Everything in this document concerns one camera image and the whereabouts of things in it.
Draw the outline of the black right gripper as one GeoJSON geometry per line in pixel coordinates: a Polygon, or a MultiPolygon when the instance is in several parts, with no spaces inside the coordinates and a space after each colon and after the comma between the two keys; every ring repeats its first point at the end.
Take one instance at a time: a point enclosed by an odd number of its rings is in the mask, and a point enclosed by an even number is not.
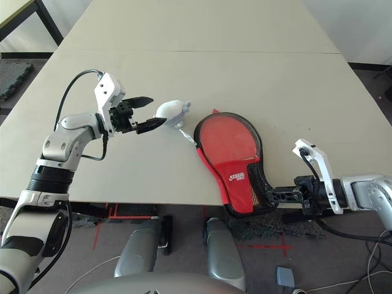
{"type": "Polygon", "coordinates": [[[317,181],[314,176],[298,176],[294,183],[296,187],[276,187],[266,196],[274,203],[299,203],[301,200],[303,214],[307,217],[321,216],[331,208],[323,182],[317,181]]]}

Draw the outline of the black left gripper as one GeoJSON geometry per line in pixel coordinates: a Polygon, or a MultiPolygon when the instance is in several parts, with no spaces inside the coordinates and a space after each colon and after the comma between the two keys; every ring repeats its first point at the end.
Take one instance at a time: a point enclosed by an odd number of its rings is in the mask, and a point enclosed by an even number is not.
{"type": "Polygon", "coordinates": [[[141,108],[154,102],[150,97],[140,96],[130,99],[130,102],[120,102],[116,107],[111,107],[109,110],[110,121],[116,132],[132,132],[143,134],[157,129],[165,123],[165,118],[151,118],[143,123],[136,123],[133,121],[133,108],[141,108]]]}

